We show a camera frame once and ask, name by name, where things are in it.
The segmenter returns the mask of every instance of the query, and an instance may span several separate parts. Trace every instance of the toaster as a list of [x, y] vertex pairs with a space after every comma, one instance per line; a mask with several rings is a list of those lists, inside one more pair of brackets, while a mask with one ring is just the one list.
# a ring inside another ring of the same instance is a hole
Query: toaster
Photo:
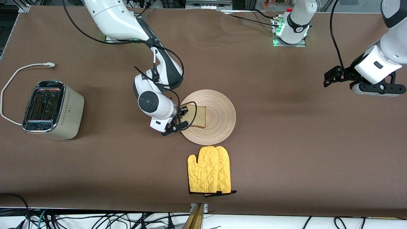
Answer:
[[54, 140], [74, 138], [81, 125], [85, 99], [57, 80], [41, 81], [33, 88], [22, 123], [28, 133]]

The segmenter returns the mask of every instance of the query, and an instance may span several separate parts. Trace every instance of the white power cord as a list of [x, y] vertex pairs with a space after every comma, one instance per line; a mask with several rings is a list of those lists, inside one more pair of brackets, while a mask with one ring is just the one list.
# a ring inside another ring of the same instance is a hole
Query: white power cord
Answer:
[[13, 120], [7, 118], [7, 117], [3, 114], [3, 94], [4, 94], [4, 91], [6, 90], [6, 88], [9, 86], [9, 84], [10, 84], [11, 81], [13, 80], [13, 78], [15, 77], [15, 75], [17, 75], [17, 73], [18, 73], [19, 71], [23, 70], [24, 68], [29, 68], [29, 67], [33, 67], [33, 66], [42, 66], [42, 65], [48, 66], [50, 69], [52, 69], [53, 67], [55, 67], [55, 64], [54, 64], [54, 63], [51, 63], [51, 62], [41, 63], [41, 64], [29, 64], [29, 65], [27, 65], [27, 66], [24, 66], [24, 67], [21, 67], [21, 68], [17, 69], [17, 71], [15, 71], [15, 73], [10, 77], [9, 81], [8, 81], [8, 82], [6, 83], [6, 85], [3, 87], [3, 90], [1, 90], [0, 114], [1, 114], [1, 116], [2, 116], [3, 118], [9, 120], [10, 122], [12, 122], [12, 123], [14, 123], [14, 124], [17, 124], [17, 125], [20, 125], [20, 126], [23, 125], [23, 124], [21, 124], [21, 123], [18, 123], [18, 122], [16, 122], [16, 121], [13, 121]]

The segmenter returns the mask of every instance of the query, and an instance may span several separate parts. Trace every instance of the black circular joint cap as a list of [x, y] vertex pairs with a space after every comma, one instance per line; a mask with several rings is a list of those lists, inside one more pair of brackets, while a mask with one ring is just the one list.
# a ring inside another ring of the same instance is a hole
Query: black circular joint cap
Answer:
[[158, 108], [158, 96], [151, 91], [145, 91], [139, 96], [138, 105], [143, 111], [153, 113]]

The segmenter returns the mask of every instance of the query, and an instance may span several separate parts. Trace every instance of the oven mitt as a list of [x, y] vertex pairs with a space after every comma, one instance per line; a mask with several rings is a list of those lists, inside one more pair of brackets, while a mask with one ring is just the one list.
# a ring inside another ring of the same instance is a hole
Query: oven mitt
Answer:
[[230, 161], [222, 146], [205, 146], [188, 157], [188, 181], [190, 194], [205, 194], [205, 197], [236, 193], [230, 182]]
[[219, 154], [215, 147], [206, 146], [188, 157], [188, 181], [191, 193], [216, 193], [218, 187]]

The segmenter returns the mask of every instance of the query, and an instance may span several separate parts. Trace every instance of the white floor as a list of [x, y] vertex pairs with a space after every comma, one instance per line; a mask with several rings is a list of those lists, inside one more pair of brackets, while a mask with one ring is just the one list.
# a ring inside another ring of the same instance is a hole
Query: white floor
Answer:
[[[150, 216], [146, 221], [151, 221], [160, 217], [167, 216], [167, 213], [156, 213]], [[90, 215], [66, 215], [69, 217], [86, 217]], [[137, 220], [141, 214], [129, 214], [130, 219]], [[187, 216], [172, 217], [173, 223], [179, 225], [185, 223]], [[308, 217], [302, 216], [246, 216], [246, 215], [212, 215], [208, 214], [204, 217], [202, 229], [301, 229], [304, 226]], [[99, 218], [88, 219], [62, 219], [59, 222], [68, 229], [90, 229], [93, 224]], [[24, 217], [12, 216], [12, 217], [0, 217], [0, 229], [9, 229], [17, 227]], [[347, 229], [360, 229], [362, 224], [361, 218], [342, 218]], [[344, 229], [343, 226], [337, 221], [340, 229]], [[108, 221], [100, 226], [100, 229], [106, 228]], [[23, 229], [26, 229], [28, 223], [25, 222]], [[112, 224], [111, 229], [126, 229], [130, 228], [130, 225], [124, 223], [115, 222]], [[156, 223], [147, 226], [148, 229], [161, 229], [165, 227], [165, 224]], [[330, 217], [312, 217], [309, 221], [306, 229], [335, 229], [333, 218]], [[364, 229], [406, 229], [407, 220], [393, 220], [393, 219], [366, 219]]]

